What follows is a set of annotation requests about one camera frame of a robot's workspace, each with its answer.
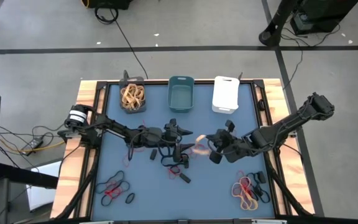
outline concrete floor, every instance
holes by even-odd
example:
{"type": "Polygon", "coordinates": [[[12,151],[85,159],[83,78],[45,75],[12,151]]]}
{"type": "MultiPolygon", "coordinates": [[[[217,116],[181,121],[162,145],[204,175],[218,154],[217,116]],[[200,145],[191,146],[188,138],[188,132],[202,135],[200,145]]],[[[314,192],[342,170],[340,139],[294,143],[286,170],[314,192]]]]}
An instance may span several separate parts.
{"type": "MultiPolygon", "coordinates": [[[[272,14],[278,4],[279,1],[268,1],[272,14]]],[[[130,10],[120,11],[119,23],[134,47],[261,45],[257,35],[267,25],[261,0],[134,0],[130,10]]],[[[358,3],[341,27],[323,45],[349,45],[348,40],[358,45],[358,3]]],[[[315,43],[321,36],[310,35],[306,41],[315,43]]],[[[282,41],[282,45],[295,43],[282,41]]],[[[98,23],[93,11],[77,0],[58,4],[4,0],[0,8],[0,49],[90,47],[127,47],[127,44],[115,25],[98,23]]],[[[300,52],[282,54],[290,75],[300,52]]],[[[282,77],[274,51],[137,55],[150,78],[236,77],[240,72],[244,72],[244,78],[282,77]]],[[[75,103],[80,80],[117,79],[124,69],[130,75],[143,75],[131,53],[0,55],[1,126],[17,133],[30,133],[35,125],[57,127],[75,103]]],[[[314,91],[335,104],[332,118],[305,125],[305,138],[324,214],[358,218],[358,51],[304,52],[291,87],[297,105],[314,91]]],[[[20,140],[9,139],[23,145],[20,140]]],[[[31,155],[28,160],[37,165],[62,155],[60,147],[31,155]]],[[[13,158],[22,167],[30,166],[19,156],[13,158]]],[[[3,155],[0,161],[9,164],[3,155]]],[[[21,212],[11,218],[12,222],[29,216],[25,198],[16,204],[21,212]]]]}

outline white label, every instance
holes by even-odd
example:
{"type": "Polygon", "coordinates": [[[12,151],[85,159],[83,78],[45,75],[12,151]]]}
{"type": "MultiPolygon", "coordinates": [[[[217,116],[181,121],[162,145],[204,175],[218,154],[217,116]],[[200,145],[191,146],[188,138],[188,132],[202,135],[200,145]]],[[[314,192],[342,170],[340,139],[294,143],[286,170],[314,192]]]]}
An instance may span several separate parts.
{"type": "Polygon", "coordinates": [[[71,111],[70,111],[70,114],[74,114],[74,115],[77,115],[77,116],[81,116],[81,117],[83,117],[83,118],[86,119],[86,114],[84,114],[84,113],[82,113],[82,112],[80,112],[80,111],[71,110],[71,111]]]}
{"type": "Polygon", "coordinates": [[[81,122],[81,123],[84,123],[84,121],[85,121],[84,118],[81,118],[81,117],[76,116],[76,115],[71,115],[71,116],[70,116],[70,119],[74,119],[74,120],[79,121],[79,122],[81,122]]]}

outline black rubber band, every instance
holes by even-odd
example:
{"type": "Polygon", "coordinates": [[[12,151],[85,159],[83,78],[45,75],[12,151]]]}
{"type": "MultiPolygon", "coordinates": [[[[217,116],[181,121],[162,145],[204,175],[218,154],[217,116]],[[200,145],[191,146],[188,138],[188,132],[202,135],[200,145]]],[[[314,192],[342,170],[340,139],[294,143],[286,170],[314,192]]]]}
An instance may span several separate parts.
{"type": "Polygon", "coordinates": [[[131,203],[135,198],[135,193],[130,193],[128,197],[125,199],[125,203],[131,203]]]}

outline blue table surface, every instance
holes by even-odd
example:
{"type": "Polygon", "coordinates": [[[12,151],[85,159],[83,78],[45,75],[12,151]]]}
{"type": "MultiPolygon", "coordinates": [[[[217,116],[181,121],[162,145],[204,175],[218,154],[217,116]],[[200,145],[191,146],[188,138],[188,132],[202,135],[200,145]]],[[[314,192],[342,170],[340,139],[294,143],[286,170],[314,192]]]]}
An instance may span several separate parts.
{"type": "MultiPolygon", "coordinates": [[[[225,128],[226,120],[236,125],[237,136],[257,128],[255,108],[250,85],[239,87],[239,108],[233,114],[212,111],[213,85],[195,85],[195,105],[189,113],[173,113],[167,103],[168,87],[147,85],[145,88],[147,110],[143,113],[126,114],[119,107],[119,87],[111,85],[107,115],[130,128],[146,126],[163,128],[170,119],[176,118],[180,127],[193,131],[184,136],[181,143],[195,143],[200,134],[214,134],[225,128]]],[[[200,142],[207,146],[205,140],[200,142]]],[[[212,163],[207,156],[190,159],[190,167],[181,169],[191,182],[181,178],[169,179],[168,169],[160,163],[157,153],[150,160],[152,149],[135,152],[128,167],[124,165],[127,154],[125,142],[109,133],[104,134],[96,183],[105,182],[117,171],[125,172],[125,180],[131,184],[128,192],[118,196],[110,206],[101,205],[103,194],[95,194],[93,202],[93,221],[103,220],[209,220],[230,218],[268,218],[274,217],[272,203],[262,203],[254,211],[240,208],[240,198],[231,195],[233,183],[238,181],[237,171],[244,173],[262,170],[266,175],[263,155],[245,157],[235,163],[223,158],[220,164],[212,163]],[[132,203],[126,204],[129,193],[135,193],[132,203]]],[[[269,192],[269,185],[261,185],[269,192]]]]}

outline pile of rubber bands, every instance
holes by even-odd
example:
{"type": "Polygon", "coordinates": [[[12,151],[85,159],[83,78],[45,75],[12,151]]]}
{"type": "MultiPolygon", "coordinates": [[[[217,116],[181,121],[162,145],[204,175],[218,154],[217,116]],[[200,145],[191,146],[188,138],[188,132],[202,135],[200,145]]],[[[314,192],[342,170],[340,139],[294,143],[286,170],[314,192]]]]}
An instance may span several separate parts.
{"type": "Polygon", "coordinates": [[[270,202],[269,193],[260,186],[261,184],[267,183],[262,171],[256,173],[250,172],[244,175],[244,172],[239,170],[237,172],[237,178],[239,178],[239,180],[233,184],[231,194],[233,197],[239,197],[241,199],[241,209],[253,211],[258,209],[259,200],[263,203],[270,202]]]}
{"type": "Polygon", "coordinates": [[[128,110],[138,110],[145,101],[144,86],[128,84],[120,90],[121,105],[128,110]]]}
{"type": "MultiPolygon", "coordinates": [[[[113,200],[124,192],[127,192],[131,185],[124,180],[124,171],[119,170],[107,181],[96,184],[96,193],[104,194],[101,199],[102,206],[109,206],[113,200]]],[[[131,203],[135,198],[135,193],[127,196],[125,203],[131,203]]]]}

